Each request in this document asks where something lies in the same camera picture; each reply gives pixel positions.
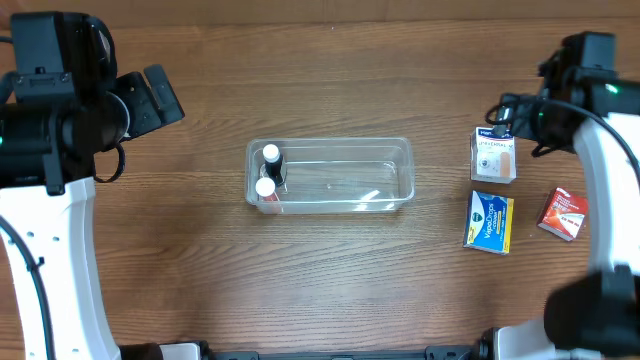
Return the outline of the white Hansaplast plaster box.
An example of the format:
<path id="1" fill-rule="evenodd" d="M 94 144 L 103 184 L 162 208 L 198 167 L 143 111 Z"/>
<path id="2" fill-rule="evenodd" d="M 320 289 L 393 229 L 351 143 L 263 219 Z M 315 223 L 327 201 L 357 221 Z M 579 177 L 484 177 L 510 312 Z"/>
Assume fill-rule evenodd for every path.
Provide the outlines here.
<path id="1" fill-rule="evenodd" d="M 508 129 L 476 127 L 470 150 L 472 180 L 510 184 L 516 179 L 515 139 Z"/>

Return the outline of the blue Vicks VapoDrops box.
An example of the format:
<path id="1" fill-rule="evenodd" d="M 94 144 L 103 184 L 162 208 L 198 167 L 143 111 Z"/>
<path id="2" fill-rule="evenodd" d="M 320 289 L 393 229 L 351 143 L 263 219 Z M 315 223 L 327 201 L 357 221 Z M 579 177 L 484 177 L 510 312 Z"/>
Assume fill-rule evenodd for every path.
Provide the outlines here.
<path id="1" fill-rule="evenodd" d="M 514 200 L 473 190 L 463 246 L 499 255 L 510 253 Z"/>

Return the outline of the black bottle white cap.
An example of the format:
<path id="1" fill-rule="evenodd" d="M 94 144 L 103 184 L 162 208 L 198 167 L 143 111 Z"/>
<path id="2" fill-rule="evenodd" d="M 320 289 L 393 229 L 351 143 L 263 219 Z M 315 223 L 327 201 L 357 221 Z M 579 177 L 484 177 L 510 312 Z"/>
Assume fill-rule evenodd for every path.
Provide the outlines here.
<path id="1" fill-rule="evenodd" d="M 286 180 L 286 162 L 284 155 L 275 144 L 267 144 L 263 150 L 265 173 L 271 178 L 277 187 L 282 186 Z"/>

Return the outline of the orange bottle white cap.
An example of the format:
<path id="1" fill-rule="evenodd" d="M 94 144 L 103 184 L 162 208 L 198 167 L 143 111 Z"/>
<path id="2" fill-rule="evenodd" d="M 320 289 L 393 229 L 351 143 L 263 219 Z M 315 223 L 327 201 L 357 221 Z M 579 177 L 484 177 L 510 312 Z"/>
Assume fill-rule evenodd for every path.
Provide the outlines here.
<path id="1" fill-rule="evenodd" d="M 278 202 L 277 186 L 269 177 L 261 177 L 255 183 L 255 191 L 261 201 Z"/>

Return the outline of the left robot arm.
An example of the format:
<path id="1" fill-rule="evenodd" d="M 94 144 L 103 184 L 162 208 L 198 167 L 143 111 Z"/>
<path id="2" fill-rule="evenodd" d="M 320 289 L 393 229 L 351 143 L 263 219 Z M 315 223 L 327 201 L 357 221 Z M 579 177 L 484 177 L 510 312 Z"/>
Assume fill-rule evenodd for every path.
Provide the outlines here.
<path id="1" fill-rule="evenodd" d="M 1 236 L 29 359 L 199 359 L 197 342 L 118 345 L 94 247 L 94 157 L 182 119 L 164 69 L 16 80 L 1 110 Z"/>

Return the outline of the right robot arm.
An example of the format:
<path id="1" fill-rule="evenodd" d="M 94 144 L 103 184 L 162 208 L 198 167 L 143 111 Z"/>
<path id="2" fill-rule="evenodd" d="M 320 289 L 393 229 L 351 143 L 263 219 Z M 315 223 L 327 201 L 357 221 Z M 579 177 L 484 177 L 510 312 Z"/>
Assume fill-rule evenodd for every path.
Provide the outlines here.
<path id="1" fill-rule="evenodd" d="M 552 292 L 542 317 L 480 342 L 488 359 L 601 359 L 639 353 L 639 85 L 588 75 L 539 96 L 505 94 L 486 114 L 534 140 L 536 157 L 575 153 L 589 203 L 587 274 Z"/>

